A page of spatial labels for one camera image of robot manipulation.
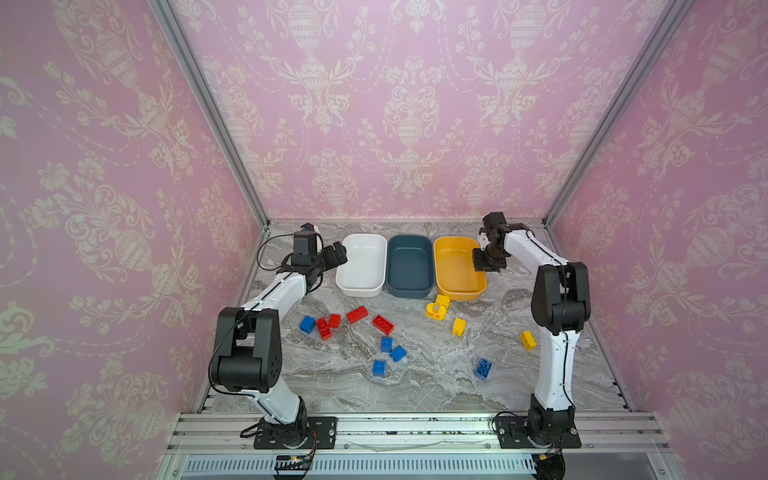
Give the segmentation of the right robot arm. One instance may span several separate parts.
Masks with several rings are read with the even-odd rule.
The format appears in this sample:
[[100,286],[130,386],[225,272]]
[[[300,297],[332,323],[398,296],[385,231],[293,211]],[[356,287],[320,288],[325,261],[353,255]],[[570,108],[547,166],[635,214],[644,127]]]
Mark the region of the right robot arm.
[[535,275],[530,310],[541,334],[540,366],[527,416],[527,435],[551,445],[575,433],[572,379],[576,346],[591,316],[589,272],[544,245],[521,223],[501,212],[482,219],[474,269],[499,272],[515,258]]

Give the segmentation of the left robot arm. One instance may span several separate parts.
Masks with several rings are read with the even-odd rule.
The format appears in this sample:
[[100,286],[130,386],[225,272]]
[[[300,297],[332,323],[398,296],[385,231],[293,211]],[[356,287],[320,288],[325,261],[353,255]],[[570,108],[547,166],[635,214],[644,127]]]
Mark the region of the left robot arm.
[[327,271],[347,262],[341,243],[319,248],[318,239],[317,233],[305,232],[261,293],[218,315],[208,382],[218,393],[244,397],[262,412],[256,426],[242,433],[245,437],[263,432],[286,444],[299,444],[310,435],[305,403],[281,377],[280,322],[322,284]]

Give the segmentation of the yellow plastic bin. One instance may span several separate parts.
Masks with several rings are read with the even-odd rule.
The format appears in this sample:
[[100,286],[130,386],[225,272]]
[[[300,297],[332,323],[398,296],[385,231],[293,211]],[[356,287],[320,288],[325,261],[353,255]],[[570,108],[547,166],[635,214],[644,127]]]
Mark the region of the yellow plastic bin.
[[444,236],[434,242],[438,292],[452,301],[477,300],[487,288],[484,272],[476,271],[472,253],[478,243],[462,236]]

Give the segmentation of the long red lego brick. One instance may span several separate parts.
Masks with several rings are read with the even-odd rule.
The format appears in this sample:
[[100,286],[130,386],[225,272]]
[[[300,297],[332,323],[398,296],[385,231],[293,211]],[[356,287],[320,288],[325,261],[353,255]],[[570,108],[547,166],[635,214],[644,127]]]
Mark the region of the long red lego brick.
[[369,315],[369,312],[365,306],[360,306],[346,314],[346,318],[349,324],[355,324]]

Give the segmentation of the yellow lego brick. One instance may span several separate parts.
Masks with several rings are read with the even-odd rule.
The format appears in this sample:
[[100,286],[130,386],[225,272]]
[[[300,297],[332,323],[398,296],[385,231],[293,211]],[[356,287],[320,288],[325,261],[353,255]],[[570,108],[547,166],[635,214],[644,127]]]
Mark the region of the yellow lego brick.
[[526,351],[533,351],[537,347],[537,342],[531,331],[523,331],[520,334],[520,340]]
[[456,318],[452,326],[452,334],[457,337],[462,337],[466,331],[466,321],[461,318]]

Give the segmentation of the blue sloped lego brick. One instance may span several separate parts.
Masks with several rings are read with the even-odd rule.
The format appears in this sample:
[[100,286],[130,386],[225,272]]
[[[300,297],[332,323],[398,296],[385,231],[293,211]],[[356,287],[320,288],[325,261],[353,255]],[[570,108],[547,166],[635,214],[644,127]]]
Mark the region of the blue sloped lego brick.
[[402,345],[398,345],[390,352],[390,357],[395,363],[402,361],[406,356],[407,350]]

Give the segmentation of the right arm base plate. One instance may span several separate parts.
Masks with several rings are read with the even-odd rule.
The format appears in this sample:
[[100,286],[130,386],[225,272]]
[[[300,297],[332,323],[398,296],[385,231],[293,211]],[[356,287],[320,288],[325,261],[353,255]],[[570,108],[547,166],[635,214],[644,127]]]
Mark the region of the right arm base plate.
[[579,449],[582,441],[568,412],[556,412],[552,418],[535,416],[533,420],[497,414],[490,422],[502,449]]

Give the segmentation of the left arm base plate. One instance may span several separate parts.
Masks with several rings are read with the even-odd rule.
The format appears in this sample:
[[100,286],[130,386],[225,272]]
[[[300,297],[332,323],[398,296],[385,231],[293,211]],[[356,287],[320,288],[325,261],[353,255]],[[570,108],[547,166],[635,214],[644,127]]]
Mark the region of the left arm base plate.
[[332,450],[336,443],[337,424],[337,417],[322,416],[299,418],[290,425],[260,420],[252,431],[253,447],[256,450]]

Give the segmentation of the dark teal plastic bin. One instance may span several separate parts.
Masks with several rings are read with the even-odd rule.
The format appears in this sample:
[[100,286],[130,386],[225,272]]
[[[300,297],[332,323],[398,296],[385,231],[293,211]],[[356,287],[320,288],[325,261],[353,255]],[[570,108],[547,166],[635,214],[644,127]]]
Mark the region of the dark teal plastic bin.
[[398,298],[426,298],[435,284],[432,241],[401,234],[388,241],[385,285]]

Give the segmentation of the white plastic bin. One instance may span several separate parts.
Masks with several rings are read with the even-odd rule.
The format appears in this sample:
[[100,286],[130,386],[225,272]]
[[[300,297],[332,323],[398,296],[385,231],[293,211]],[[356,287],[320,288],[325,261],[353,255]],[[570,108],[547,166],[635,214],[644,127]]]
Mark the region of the white plastic bin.
[[350,297],[370,298],[381,293],[386,277],[387,240],[378,234],[345,237],[347,262],[339,266],[336,285]]

